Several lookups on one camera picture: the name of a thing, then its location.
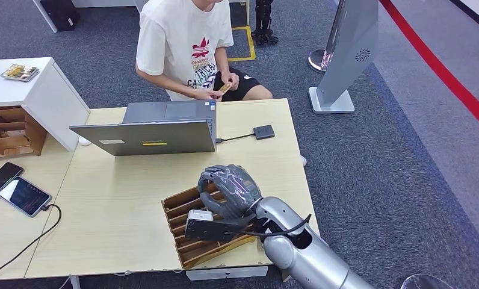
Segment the person's right hand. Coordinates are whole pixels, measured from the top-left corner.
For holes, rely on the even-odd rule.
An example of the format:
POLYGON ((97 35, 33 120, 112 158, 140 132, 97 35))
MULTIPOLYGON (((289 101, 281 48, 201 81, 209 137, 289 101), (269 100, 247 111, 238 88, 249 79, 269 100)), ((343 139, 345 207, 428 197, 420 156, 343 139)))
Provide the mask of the person's right hand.
POLYGON ((195 89, 192 94, 193 98, 199 100, 215 100, 221 101, 223 93, 210 89, 195 89))

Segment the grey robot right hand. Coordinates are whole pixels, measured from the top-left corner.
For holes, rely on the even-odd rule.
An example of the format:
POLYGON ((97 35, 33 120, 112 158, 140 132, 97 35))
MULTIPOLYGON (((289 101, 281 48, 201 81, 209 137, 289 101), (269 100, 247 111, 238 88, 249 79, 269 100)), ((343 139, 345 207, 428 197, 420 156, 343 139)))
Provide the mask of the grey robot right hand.
POLYGON ((197 190, 205 207, 226 220, 253 215, 256 204, 262 199, 253 178, 244 168, 234 164, 207 167, 200 175, 197 190), (208 193, 211 183, 224 196, 224 203, 208 193))

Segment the person's left hand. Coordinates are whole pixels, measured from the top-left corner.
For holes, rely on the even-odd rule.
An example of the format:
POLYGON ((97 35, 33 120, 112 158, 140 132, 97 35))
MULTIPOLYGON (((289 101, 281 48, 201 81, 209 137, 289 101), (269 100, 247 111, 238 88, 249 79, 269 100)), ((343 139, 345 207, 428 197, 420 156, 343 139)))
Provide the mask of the person's left hand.
POLYGON ((239 76, 237 74, 232 72, 223 72, 221 74, 221 80, 224 83, 223 85, 228 88, 228 90, 237 90, 239 85, 239 76))

